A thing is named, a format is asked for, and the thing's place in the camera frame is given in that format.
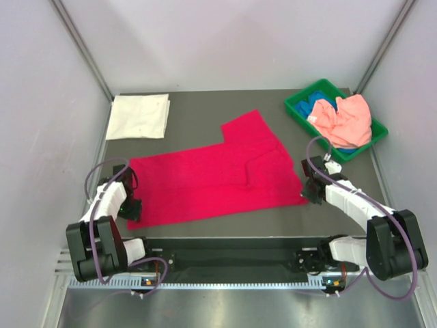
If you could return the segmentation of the red t-shirt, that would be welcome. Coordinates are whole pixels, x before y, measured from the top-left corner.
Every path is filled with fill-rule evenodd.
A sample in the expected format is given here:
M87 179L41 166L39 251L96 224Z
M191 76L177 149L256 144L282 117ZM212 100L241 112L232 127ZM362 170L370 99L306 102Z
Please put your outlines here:
M221 131L222 143L131 159L142 211L129 230L307 203L291 156L259 111Z

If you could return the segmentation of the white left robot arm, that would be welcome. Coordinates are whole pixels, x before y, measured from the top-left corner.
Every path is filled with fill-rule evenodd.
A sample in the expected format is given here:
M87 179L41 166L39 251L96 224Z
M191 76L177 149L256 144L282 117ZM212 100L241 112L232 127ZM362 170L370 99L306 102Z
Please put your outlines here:
M134 197L138 178L129 164L116 165L113 175L98 185L89 210L66 228L66 238L75 278L79 282L109 282L110 276L125 273L132 266L147 271L155 255L141 238L124 241L115 220L138 222L142 201Z

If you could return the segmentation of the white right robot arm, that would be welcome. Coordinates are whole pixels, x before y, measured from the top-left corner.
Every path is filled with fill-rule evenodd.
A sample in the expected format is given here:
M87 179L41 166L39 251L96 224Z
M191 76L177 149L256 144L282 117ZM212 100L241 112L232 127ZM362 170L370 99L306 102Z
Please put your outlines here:
M345 213L364 231L364 237L336 235L322 241L318 260L329 271L343 262L367 267L385 281L425 269L429 264L416 216L410 210L394 210L356 188L342 173L340 164L320 156L301 162L307 177L301 195L313 204L326 202Z

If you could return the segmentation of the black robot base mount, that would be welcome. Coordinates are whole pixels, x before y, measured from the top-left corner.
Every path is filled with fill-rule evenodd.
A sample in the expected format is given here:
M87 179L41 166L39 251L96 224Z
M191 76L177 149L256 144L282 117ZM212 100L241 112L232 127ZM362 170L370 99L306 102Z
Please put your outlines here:
M167 283L303 283L316 273L341 274L340 264L318 251L321 242L320 237L148 238L145 249L147 256L168 262Z

